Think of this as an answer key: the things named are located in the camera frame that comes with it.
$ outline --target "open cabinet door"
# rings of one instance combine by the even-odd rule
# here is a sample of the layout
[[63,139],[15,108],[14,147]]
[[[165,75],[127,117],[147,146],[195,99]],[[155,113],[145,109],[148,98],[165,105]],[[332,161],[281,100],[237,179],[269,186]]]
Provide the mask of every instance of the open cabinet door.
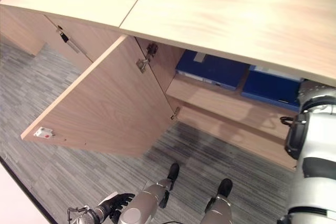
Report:
[[[170,126],[173,114],[134,37],[122,35],[21,137],[23,140],[140,156]],[[54,137],[40,138],[40,128]]]

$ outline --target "gray carpet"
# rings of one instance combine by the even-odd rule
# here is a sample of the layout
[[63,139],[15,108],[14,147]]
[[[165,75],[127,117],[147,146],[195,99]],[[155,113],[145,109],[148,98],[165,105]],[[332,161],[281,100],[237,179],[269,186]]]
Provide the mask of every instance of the gray carpet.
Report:
[[35,58],[4,44],[0,52],[1,157],[59,223],[66,223],[67,207],[93,207],[113,191],[136,193],[175,161],[180,177],[153,223],[199,223],[224,177],[234,182],[235,224],[276,223],[284,214],[292,172],[182,123],[141,158],[22,141],[20,133],[80,71],[48,46]]

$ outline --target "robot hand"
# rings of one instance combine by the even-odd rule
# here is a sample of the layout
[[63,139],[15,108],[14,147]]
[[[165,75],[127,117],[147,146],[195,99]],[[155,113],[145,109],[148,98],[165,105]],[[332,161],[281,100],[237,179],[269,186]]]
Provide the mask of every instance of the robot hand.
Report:
[[78,208],[68,208],[68,222],[72,220],[70,218],[70,212],[84,212],[77,219],[77,224],[100,224],[105,221],[107,216],[110,217],[113,223],[117,224],[120,217],[120,210],[123,206],[127,206],[134,198],[134,194],[117,194],[113,193],[105,198],[94,209],[90,209],[88,206]]
[[104,201],[103,204],[106,207],[110,207],[110,219],[114,224],[118,224],[119,217],[121,215],[121,209],[124,206],[127,206],[129,202],[135,197],[134,194],[118,194],[114,196],[112,199]]

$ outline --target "black cable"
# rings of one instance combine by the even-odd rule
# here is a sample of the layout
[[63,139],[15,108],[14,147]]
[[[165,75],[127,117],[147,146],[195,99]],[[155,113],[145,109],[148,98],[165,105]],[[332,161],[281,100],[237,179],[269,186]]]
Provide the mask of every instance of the black cable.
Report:
[[284,125],[287,125],[289,127],[292,126],[292,123],[289,123],[289,122],[293,122],[294,121],[294,118],[291,118],[290,116],[282,116],[280,117],[280,122]]
[[184,224],[184,223],[182,223],[182,222],[178,222],[178,221],[168,221],[168,222],[161,223],[161,224],[169,224],[169,223]]

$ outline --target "blue binder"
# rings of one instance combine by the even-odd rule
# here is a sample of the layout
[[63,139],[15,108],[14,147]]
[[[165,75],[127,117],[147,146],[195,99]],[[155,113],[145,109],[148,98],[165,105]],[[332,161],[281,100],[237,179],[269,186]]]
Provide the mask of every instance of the blue binder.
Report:
[[230,90],[237,89],[249,67],[246,63],[213,55],[196,55],[195,51],[185,50],[176,66],[177,73]]
[[289,74],[251,66],[241,94],[298,112],[297,96],[302,80]]

